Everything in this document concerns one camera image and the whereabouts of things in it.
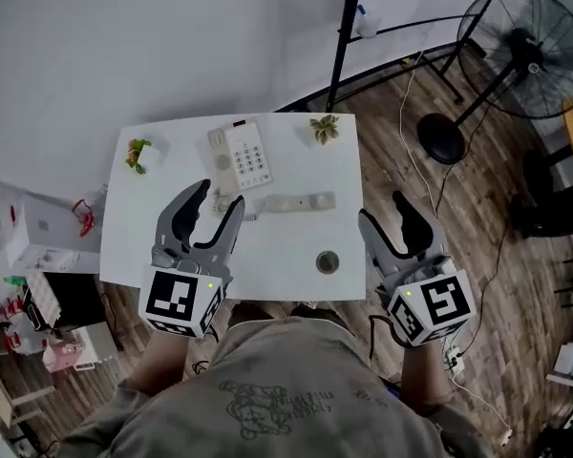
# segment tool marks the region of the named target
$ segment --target wooden floor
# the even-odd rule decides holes
[[[456,63],[449,76],[463,92],[465,104],[471,103],[475,96]],[[356,114],[365,207],[377,216],[394,239],[399,236],[400,219],[394,211],[391,192],[400,189],[429,204],[425,185],[399,138],[399,106],[408,80],[409,76],[403,75],[356,95],[335,109],[339,113]],[[322,100],[313,109],[322,110]],[[456,117],[462,110],[464,106],[454,104],[450,92],[430,70],[421,69],[416,73],[403,110],[403,133],[434,198],[447,168],[429,159],[421,150],[415,126],[425,114],[442,112]],[[484,111],[482,106],[462,127],[467,137]],[[495,270],[499,240],[506,229],[509,199],[523,191],[522,155],[534,147],[539,147],[539,140],[529,122],[491,110],[470,154],[453,169],[446,183],[439,219],[456,265],[467,270],[478,301],[480,287]],[[558,296],[553,294],[554,289],[566,283],[569,273],[561,261],[569,258],[573,258],[572,238],[522,239],[507,230],[499,274],[486,292],[483,324],[465,356],[466,368],[458,380],[496,406],[513,427],[514,437],[506,448],[499,448],[504,432],[499,418],[479,401],[456,390],[497,456],[526,456],[540,427],[546,422],[559,421],[573,405],[572,393],[545,380],[560,345],[573,339],[573,309],[560,309]],[[373,293],[377,283],[378,278],[370,268],[367,299],[334,305],[365,347],[370,342],[367,317],[382,312],[379,299]],[[31,420],[45,444],[64,436],[109,399],[114,385],[128,375],[149,339],[149,331],[136,316],[136,290],[111,284],[104,284],[102,290],[108,294],[115,310],[117,335],[125,346],[118,361],[102,364],[89,372],[64,371],[50,376],[38,358],[0,358],[0,372],[15,396],[45,385],[53,378],[57,391],[40,401],[45,416]],[[217,315],[215,326],[220,337],[231,306],[228,302]],[[267,306],[277,317],[290,307],[277,303]],[[113,323],[108,307],[107,315]],[[461,348],[471,341],[477,322],[473,320],[459,334],[456,343]],[[396,382],[402,350],[393,343],[386,327],[380,326],[376,331],[372,367]],[[210,337],[193,343],[187,363],[188,376],[193,374],[191,364],[210,359],[215,345]]]

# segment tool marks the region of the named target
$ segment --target white cable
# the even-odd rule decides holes
[[[418,61],[420,61],[420,58],[422,57],[423,53],[424,53],[424,51],[420,52],[420,54],[418,55],[418,58],[414,62],[414,66],[418,64]],[[416,74],[416,70],[412,70],[412,76],[410,77],[410,81],[408,83],[408,89],[405,92],[405,96],[403,97],[403,102],[401,102],[401,107],[399,108],[399,136],[401,137],[401,142],[403,143],[403,146],[405,147],[405,150],[408,153],[408,157],[410,158],[412,165],[414,166],[416,172],[418,173],[418,176],[420,178],[422,178],[424,185],[427,187],[427,192],[429,193],[429,200],[431,201],[431,206],[433,207],[433,214],[435,215],[435,217],[437,217],[437,209],[435,208],[435,202],[433,200],[433,195],[431,195],[431,187],[429,186],[427,178],[425,178],[422,175],[422,173],[420,173],[420,170],[418,169],[418,165],[416,164],[414,157],[412,156],[412,152],[410,151],[408,143],[405,141],[405,137],[403,136],[403,107],[405,106],[405,101],[407,100],[408,95],[410,94],[410,87],[412,86],[412,82],[414,81],[415,74]]]
[[[497,414],[497,415],[499,416],[499,419],[500,419],[500,421],[503,423],[503,425],[504,425],[505,427],[507,427],[508,430],[510,430],[510,431],[512,430],[512,427],[509,426],[509,425],[505,422],[505,420],[503,419],[503,417],[499,414],[499,411],[498,411],[498,410],[496,410],[493,406],[491,406],[490,404],[488,404],[488,403],[487,403],[484,399],[482,399],[479,395],[476,395],[474,392],[472,392],[471,390],[469,390],[469,388],[465,388],[464,386],[457,384],[456,381],[455,381],[455,378],[456,378],[456,375],[455,375],[454,377],[452,377],[452,383],[453,383],[454,385],[456,385],[456,386],[457,386],[458,388],[460,388],[461,390],[464,390],[465,392],[467,392],[467,393],[468,393],[469,395],[471,395],[472,397],[475,397],[476,399],[482,401],[482,402],[485,403],[487,406],[489,406],[490,408],[492,408],[492,409],[495,411],[495,414]]]

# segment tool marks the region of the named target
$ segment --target electric fan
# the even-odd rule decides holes
[[[573,14],[563,4],[477,0],[466,14],[458,40],[469,46],[460,48],[458,62],[478,97],[456,121],[429,114],[417,127],[425,151],[443,164],[463,158],[465,142],[458,126],[484,101],[529,119],[555,117],[573,108]]]

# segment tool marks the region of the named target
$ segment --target telephone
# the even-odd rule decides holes
[[[257,124],[239,120],[208,132],[217,182],[223,195],[271,183],[272,176]]]

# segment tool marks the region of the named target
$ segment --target black metal frame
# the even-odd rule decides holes
[[[387,33],[387,32],[397,31],[400,29],[406,29],[408,27],[421,26],[424,24],[432,24],[434,22],[441,22],[444,20],[462,19],[464,17],[474,17],[472,24],[470,25],[469,29],[467,30],[467,32],[465,32],[463,34],[463,38],[456,42],[455,48],[453,50],[451,50],[450,52],[444,53],[440,56],[434,56],[432,58],[427,58],[423,55],[423,56],[421,56],[419,62],[413,64],[412,66],[402,68],[401,70],[399,70],[396,73],[382,76],[382,77],[380,77],[380,78],[378,78],[378,79],[376,79],[370,83],[363,85],[362,87],[360,87],[358,89],[355,89],[355,90],[352,90],[352,91],[347,92],[345,94],[342,94],[340,96],[337,96],[338,89],[340,87],[346,85],[347,81],[348,81],[348,80],[344,80],[344,81],[340,80],[342,68],[344,66],[344,57],[346,56],[346,49],[348,47],[348,44],[351,44],[353,42],[357,42],[357,41],[362,39],[361,37],[350,37],[352,34],[352,25],[354,23],[354,16],[356,15],[356,7],[358,5],[358,0],[345,0],[344,1],[344,11],[342,13],[342,23],[341,23],[340,29],[339,29],[340,35],[339,35],[339,40],[337,42],[337,50],[335,52],[335,61],[333,63],[333,72],[331,74],[331,83],[329,85],[329,95],[327,98],[327,106],[325,108],[325,112],[328,112],[328,113],[332,112],[335,104],[341,102],[342,100],[346,100],[347,98],[350,98],[353,95],[364,92],[365,90],[368,90],[369,88],[372,88],[376,85],[379,85],[380,83],[384,83],[384,82],[389,81],[389,80],[391,80],[391,79],[393,79],[393,78],[395,78],[401,74],[408,73],[412,70],[415,70],[416,68],[421,68],[423,66],[429,66],[431,68],[431,70],[439,77],[439,79],[441,79],[441,81],[450,89],[450,91],[456,97],[455,103],[457,103],[457,104],[462,103],[462,101],[463,101],[462,95],[460,94],[458,89],[450,82],[450,80],[448,80],[445,73],[448,71],[448,68],[450,67],[450,65],[454,62],[457,54],[460,52],[462,47],[468,43],[470,36],[471,36],[471,33],[473,32],[474,28],[478,24],[479,19],[481,18],[481,16],[483,15],[485,10],[487,9],[488,5],[490,5],[489,2],[486,6],[484,6],[482,11],[480,13],[477,13],[477,14],[466,13],[463,15],[451,15],[451,16],[447,16],[447,17],[438,17],[435,19],[422,20],[419,22],[413,22],[410,24],[403,24],[400,26],[395,26],[395,27],[391,27],[391,28],[387,28],[387,29],[383,29],[381,31],[378,31],[377,34],[383,34],[383,33]],[[416,52],[414,54],[414,56],[419,55],[419,54],[420,54],[420,52]],[[439,59],[446,58],[446,57],[448,59],[447,59],[446,63],[442,66],[441,69],[439,69],[437,66],[434,65],[434,63],[436,61],[438,61]]]

